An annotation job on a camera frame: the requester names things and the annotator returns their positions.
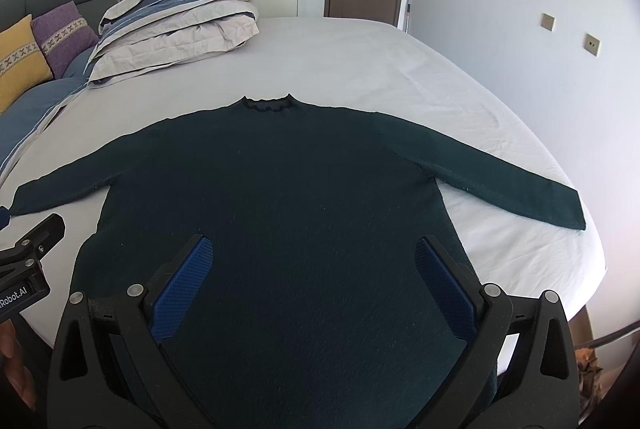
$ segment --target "dark green sweater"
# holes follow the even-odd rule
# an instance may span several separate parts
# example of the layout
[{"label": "dark green sweater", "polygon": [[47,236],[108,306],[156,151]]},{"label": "dark green sweater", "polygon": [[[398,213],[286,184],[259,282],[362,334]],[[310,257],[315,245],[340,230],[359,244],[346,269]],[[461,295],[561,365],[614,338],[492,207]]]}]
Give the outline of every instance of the dark green sweater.
[{"label": "dark green sweater", "polygon": [[414,263],[471,268],[435,179],[521,216],[585,223],[575,190],[420,125],[291,97],[151,125],[21,186],[12,215],[111,186],[71,289],[146,282],[193,234],[214,262],[165,344],[224,429],[397,429],[464,347]]}]

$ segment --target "decorative pillow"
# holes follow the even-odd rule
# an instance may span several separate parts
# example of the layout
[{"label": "decorative pillow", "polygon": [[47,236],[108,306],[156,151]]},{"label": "decorative pillow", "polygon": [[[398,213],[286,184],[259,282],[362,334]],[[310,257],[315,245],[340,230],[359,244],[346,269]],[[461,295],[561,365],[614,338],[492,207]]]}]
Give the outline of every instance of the decorative pillow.
[{"label": "decorative pillow", "polygon": [[21,94],[41,82],[52,79],[27,15],[0,33],[0,113]]},{"label": "decorative pillow", "polygon": [[56,78],[62,78],[72,60],[98,43],[73,1],[35,18],[31,29]]}]

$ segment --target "folded blanket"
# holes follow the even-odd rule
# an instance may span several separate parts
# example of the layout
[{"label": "folded blanket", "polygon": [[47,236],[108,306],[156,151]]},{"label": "folded blanket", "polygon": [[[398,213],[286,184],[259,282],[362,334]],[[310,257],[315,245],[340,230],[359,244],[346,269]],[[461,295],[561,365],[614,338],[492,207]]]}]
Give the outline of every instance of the folded blanket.
[{"label": "folded blanket", "polygon": [[258,33],[257,0],[124,0],[100,21],[92,85],[220,55]]}]

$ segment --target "light switch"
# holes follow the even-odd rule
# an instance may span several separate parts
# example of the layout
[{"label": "light switch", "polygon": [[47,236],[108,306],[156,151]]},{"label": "light switch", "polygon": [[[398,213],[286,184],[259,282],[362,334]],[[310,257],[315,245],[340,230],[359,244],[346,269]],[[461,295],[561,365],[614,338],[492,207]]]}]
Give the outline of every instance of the light switch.
[{"label": "light switch", "polygon": [[540,23],[540,26],[552,32],[556,26],[556,18],[549,14],[542,14],[542,22]]}]

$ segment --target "white bed sheet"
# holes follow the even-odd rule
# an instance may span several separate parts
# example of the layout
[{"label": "white bed sheet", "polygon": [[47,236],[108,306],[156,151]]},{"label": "white bed sheet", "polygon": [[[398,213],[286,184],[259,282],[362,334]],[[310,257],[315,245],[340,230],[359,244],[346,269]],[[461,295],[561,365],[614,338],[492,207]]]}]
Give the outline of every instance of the white bed sheet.
[{"label": "white bed sheet", "polygon": [[[535,135],[504,104],[453,63],[389,25],[333,19],[264,19],[260,33],[220,57],[174,66],[82,92],[27,149],[0,187],[0,205],[21,184],[164,118],[216,109],[243,96],[291,93],[309,104],[380,111],[431,127],[529,171],[571,186]],[[606,268],[598,232],[521,218],[440,182],[453,224],[481,282],[538,297],[557,291],[569,318],[591,298]],[[0,249],[51,212],[66,234],[43,260],[50,295],[23,312],[53,344],[82,243],[97,228],[107,190],[80,202],[13,218]],[[515,338],[498,359],[506,369]]]}]

